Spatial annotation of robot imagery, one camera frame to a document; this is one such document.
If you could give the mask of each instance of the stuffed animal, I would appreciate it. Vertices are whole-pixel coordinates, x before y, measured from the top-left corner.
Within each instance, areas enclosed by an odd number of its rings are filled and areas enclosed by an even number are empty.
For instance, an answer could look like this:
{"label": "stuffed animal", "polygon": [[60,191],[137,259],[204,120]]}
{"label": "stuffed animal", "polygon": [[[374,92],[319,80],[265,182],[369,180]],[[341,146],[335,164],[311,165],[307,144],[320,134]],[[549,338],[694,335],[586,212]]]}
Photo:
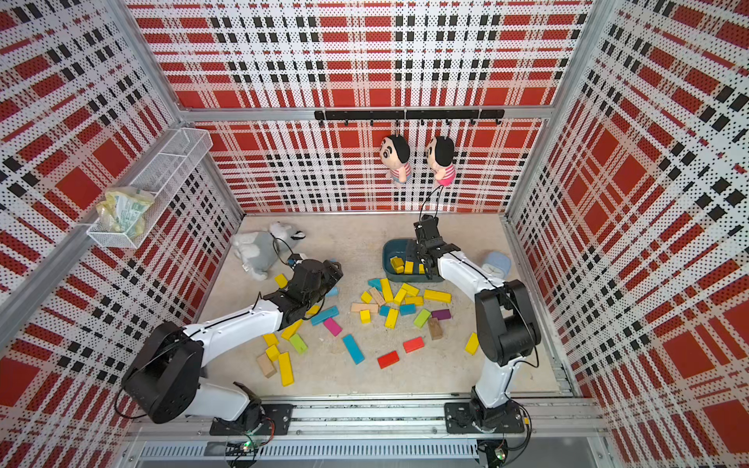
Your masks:
{"label": "stuffed animal", "polygon": [[390,177],[397,183],[406,183],[411,178],[411,156],[406,138],[400,135],[386,136],[380,145],[380,160],[390,168]]}
{"label": "stuffed animal", "polygon": [[445,136],[435,136],[426,147],[426,162],[434,172],[434,179],[447,187],[455,180],[455,143]]}
{"label": "stuffed animal", "polygon": [[[231,236],[231,244],[234,247],[234,254],[242,261],[242,268],[253,279],[262,281],[267,279],[268,270],[279,259],[279,255],[289,249],[294,249],[304,237],[304,233],[293,226],[274,222],[268,231],[246,232]],[[273,243],[276,243],[278,254],[273,248]]]}

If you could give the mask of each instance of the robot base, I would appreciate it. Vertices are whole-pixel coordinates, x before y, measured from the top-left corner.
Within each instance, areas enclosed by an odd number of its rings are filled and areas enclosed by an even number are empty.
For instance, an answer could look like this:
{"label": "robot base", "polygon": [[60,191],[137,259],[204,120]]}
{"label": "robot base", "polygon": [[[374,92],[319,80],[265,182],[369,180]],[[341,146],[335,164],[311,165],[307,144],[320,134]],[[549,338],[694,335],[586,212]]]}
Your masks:
{"label": "robot base", "polygon": [[276,425],[273,435],[285,436],[291,423],[291,411],[293,404],[264,404],[261,406],[260,398],[243,384],[234,382],[248,396],[249,403],[242,414],[234,421],[218,419],[210,425],[212,436],[236,436],[250,432],[251,435],[270,436],[271,427],[267,419],[272,419]]}
{"label": "robot base", "polygon": [[522,434],[525,432],[520,407],[514,401],[488,409],[483,408],[478,399],[471,399],[469,404],[445,403],[445,423],[448,434]]}

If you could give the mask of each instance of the pink wooden block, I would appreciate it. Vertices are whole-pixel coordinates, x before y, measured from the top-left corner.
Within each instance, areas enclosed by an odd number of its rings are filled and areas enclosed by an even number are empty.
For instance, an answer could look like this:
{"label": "pink wooden block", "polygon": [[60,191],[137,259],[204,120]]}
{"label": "pink wooden block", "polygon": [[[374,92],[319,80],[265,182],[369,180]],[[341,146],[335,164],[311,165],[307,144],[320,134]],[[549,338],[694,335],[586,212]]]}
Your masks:
{"label": "pink wooden block", "polygon": [[338,322],[336,322],[332,318],[324,321],[323,325],[325,325],[325,328],[327,328],[333,334],[333,336],[338,336],[338,334],[343,331],[341,326],[338,325]]}

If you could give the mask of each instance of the wire basket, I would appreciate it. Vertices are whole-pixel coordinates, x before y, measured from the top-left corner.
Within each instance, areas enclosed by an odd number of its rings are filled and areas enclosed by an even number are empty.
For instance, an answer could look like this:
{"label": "wire basket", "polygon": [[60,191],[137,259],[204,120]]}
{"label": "wire basket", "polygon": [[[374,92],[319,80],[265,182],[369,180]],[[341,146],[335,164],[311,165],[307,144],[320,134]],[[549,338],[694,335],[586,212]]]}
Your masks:
{"label": "wire basket", "polygon": [[[124,232],[108,232],[100,219],[89,226],[86,233],[102,247],[137,249],[156,225],[164,210],[172,202],[187,177],[213,146],[207,130],[180,128],[167,130],[173,135],[166,140],[159,153],[136,175],[131,186],[150,192],[155,202],[143,214],[143,234],[128,237]],[[131,226],[124,227],[127,232]]]}

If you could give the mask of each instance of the beige floor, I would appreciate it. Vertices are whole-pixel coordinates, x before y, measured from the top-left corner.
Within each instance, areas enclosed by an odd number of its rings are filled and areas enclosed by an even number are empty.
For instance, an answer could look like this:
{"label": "beige floor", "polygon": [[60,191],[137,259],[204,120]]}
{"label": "beige floor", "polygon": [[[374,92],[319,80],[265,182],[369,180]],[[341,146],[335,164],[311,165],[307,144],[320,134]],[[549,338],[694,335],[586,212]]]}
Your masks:
{"label": "beige floor", "polygon": [[[381,266],[383,244],[393,238],[413,237],[416,218],[415,214],[245,217],[240,232],[265,230],[271,222],[282,220],[306,233],[306,239],[299,243],[295,252],[319,260],[335,258],[341,262],[344,276],[338,283],[340,294],[328,298],[325,308],[338,306],[341,314],[336,321],[343,332],[335,338],[323,325],[312,326],[305,322],[299,334],[309,351],[303,356],[280,338],[280,332],[276,333],[281,341],[281,352],[290,351],[291,354],[295,379],[292,386],[281,386],[279,373],[266,379],[259,371],[255,358],[265,350],[262,337],[210,362],[207,367],[209,378],[217,383],[242,382],[260,396],[469,392],[481,374],[484,356],[481,348],[475,356],[464,351],[471,332],[476,331],[475,313],[470,299],[452,284],[442,282],[430,286],[452,293],[449,308],[453,319],[440,322],[444,331],[441,340],[432,341],[427,326],[416,328],[413,325],[415,315],[400,317],[396,328],[391,330],[384,327],[384,317],[373,317],[370,324],[363,325],[358,313],[348,312],[351,303],[360,302],[359,296],[369,288],[367,280],[384,276]],[[460,247],[476,262],[491,250],[510,255],[497,215],[440,215],[440,233],[445,241]],[[279,273],[291,277],[291,270],[280,262],[276,262],[271,273],[271,279],[253,281],[242,269],[240,261],[229,255],[210,292],[201,320],[252,305],[258,291],[268,294],[277,289],[272,278]],[[509,279],[515,278],[513,268]],[[400,284],[396,283],[395,288],[400,288]],[[444,304],[427,301],[425,307],[428,310],[444,309]],[[359,365],[354,364],[341,341],[349,333],[365,357]],[[402,343],[417,336],[424,338],[426,346],[407,355]],[[393,350],[398,351],[400,362],[380,370],[377,358]],[[541,367],[518,366],[511,389],[519,392],[558,390],[544,347],[538,346],[538,352]]]}

